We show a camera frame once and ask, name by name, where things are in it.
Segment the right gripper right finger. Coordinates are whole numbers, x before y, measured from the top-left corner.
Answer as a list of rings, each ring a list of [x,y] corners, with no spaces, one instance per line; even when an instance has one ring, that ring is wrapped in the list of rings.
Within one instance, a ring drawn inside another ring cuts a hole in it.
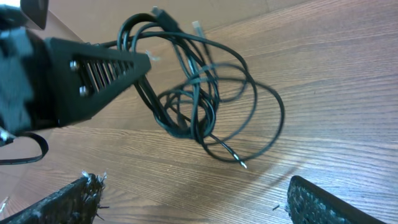
[[[299,175],[290,180],[286,210],[294,224],[384,224]]]

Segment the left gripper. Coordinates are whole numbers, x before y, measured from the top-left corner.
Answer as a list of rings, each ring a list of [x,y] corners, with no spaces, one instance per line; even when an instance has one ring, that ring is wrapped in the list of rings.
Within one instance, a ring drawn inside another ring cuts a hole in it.
[[[45,29],[48,11],[47,0],[1,1],[2,146],[91,119],[151,69],[146,54],[43,41],[35,30]]]

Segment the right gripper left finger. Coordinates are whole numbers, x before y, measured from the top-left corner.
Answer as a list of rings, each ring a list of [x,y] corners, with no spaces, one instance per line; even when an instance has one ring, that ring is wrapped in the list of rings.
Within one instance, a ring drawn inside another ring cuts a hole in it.
[[[106,174],[84,172],[76,181],[1,220],[1,224],[92,224],[98,210],[104,208],[100,201],[106,178]]]

